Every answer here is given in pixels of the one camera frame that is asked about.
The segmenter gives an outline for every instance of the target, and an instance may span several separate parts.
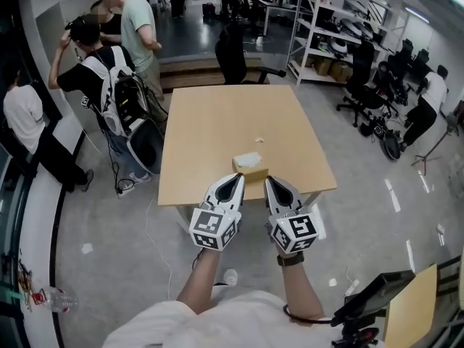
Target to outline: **plastic water bottle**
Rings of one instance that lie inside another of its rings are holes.
[[[78,308],[79,301],[73,293],[51,286],[46,286],[42,290],[34,294],[33,298],[52,312],[68,313]]]

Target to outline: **black pants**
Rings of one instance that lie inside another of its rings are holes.
[[[87,183],[84,171],[75,164],[71,153],[58,142],[47,127],[42,132],[34,156],[66,190],[72,191],[76,184],[81,186]]]
[[[410,146],[435,123],[436,112],[424,98],[419,97],[417,107],[410,110],[406,116],[413,124],[407,129],[403,140]]]
[[[183,5],[185,0],[171,0],[171,9],[173,11],[173,17],[179,17],[183,15]]]
[[[222,0],[222,2],[223,2],[222,15],[227,18],[229,17],[228,6],[230,5],[232,9],[232,20],[235,20],[237,18],[237,14],[239,13],[239,7],[240,7],[239,0]]]

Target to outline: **sneaker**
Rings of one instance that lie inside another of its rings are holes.
[[[132,183],[126,183],[125,181],[119,182],[119,188],[121,192],[117,192],[117,197],[121,198],[126,194],[132,192],[136,186]]]
[[[223,283],[226,283],[229,286],[237,286],[239,282],[239,274],[233,268],[229,268],[223,276]]]
[[[86,172],[86,177],[87,177],[87,183],[83,185],[81,188],[82,192],[87,192],[88,187],[90,186],[90,183],[92,183],[92,180],[94,179],[94,171],[92,169],[88,169]]]
[[[129,173],[129,178],[136,183],[148,183],[152,180],[152,176],[146,173],[143,177],[137,178],[134,172]]]

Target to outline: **black t-shirt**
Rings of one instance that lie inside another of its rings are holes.
[[[135,66],[133,65],[131,56],[124,46],[121,46],[121,48],[123,48],[125,63],[134,71]],[[98,60],[103,61],[109,69],[115,66],[115,54],[111,46],[103,46],[97,51],[90,53],[88,57],[96,57]],[[82,64],[78,64],[58,76],[57,82],[63,91],[82,91],[88,98],[88,107],[95,111],[100,128],[104,130],[108,129],[102,116],[97,112],[101,108],[103,80],[94,71]]]
[[[100,25],[100,31],[102,33],[106,33],[107,35],[120,35],[121,34],[121,14],[113,15],[113,18],[106,23],[102,23]],[[112,43],[109,41],[105,41],[106,45],[117,45],[116,43]]]

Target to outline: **white sneaker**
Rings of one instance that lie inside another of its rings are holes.
[[[223,276],[223,283],[228,284],[229,286],[237,286],[239,282],[239,274],[233,268],[229,268]]]
[[[137,178],[133,171],[129,173],[129,178],[136,183],[148,183],[152,180],[152,176],[148,173],[141,178]]]
[[[117,197],[121,198],[126,194],[132,192],[136,186],[132,183],[126,183],[125,181],[119,182],[119,189],[121,192],[117,193]]]

